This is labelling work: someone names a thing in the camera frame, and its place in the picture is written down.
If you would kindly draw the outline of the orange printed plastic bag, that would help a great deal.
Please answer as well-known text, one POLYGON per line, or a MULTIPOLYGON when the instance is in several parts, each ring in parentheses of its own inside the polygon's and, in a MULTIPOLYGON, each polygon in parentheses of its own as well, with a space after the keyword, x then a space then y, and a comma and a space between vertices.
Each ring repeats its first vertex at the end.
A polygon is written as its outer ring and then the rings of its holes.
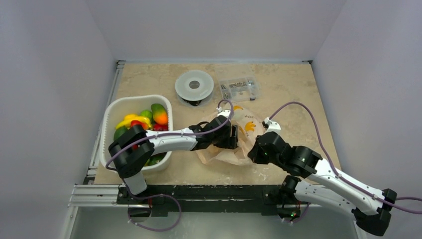
POLYGON ((222 149, 213 145, 204 150, 197 151, 203 164, 221 161, 232 165, 245 166, 252 164, 247 156, 252 149, 255 138, 262 135, 265 129, 262 120, 243 105, 233 103, 234 116, 231 122, 238 126, 238 143, 236 149, 222 149))

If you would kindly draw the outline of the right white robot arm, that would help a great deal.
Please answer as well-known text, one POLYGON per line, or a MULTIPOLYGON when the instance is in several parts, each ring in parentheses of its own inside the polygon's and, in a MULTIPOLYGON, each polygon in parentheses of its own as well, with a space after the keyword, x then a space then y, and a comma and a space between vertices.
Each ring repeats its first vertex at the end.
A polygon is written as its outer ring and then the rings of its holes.
POLYGON ((272 163, 285 172, 276 196, 317 204, 344 213, 365 232, 382 237, 391 220, 397 193, 380 190, 347 175, 305 146, 290 146, 275 132, 256 138, 248 157, 256 164, 272 163))

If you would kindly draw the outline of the red orange fake fruit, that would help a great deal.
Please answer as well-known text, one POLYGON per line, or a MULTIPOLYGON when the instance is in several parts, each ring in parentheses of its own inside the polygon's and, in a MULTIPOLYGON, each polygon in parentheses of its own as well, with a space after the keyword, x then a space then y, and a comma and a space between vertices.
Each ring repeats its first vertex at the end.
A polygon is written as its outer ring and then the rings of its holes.
POLYGON ((134 127, 134 126, 142 126, 142 128, 144 130, 148 130, 149 129, 149 125, 145 122, 139 121, 139 120, 132 120, 130 123, 130 127, 134 127))

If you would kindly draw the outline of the green orange mango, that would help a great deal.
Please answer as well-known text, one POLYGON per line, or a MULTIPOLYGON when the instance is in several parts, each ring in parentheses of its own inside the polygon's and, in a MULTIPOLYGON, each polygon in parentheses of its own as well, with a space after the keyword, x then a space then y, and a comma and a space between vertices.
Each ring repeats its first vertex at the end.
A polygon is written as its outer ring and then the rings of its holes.
POLYGON ((151 111, 153 119, 157 124, 167 125, 168 124, 168 115, 166 108, 161 104, 152 104, 151 111))

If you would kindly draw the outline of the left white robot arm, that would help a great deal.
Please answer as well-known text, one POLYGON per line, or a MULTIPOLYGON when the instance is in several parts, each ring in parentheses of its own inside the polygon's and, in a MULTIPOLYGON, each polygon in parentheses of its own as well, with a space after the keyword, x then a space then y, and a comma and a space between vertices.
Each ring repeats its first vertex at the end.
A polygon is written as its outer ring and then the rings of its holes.
POLYGON ((199 124, 176 131, 148 131, 133 126, 109 147, 111 163, 129 189, 129 197, 141 204, 148 199, 147 184, 141 172, 152 156, 171 151, 203 150, 211 145, 235 149, 238 127, 225 116, 217 116, 204 126, 199 124))

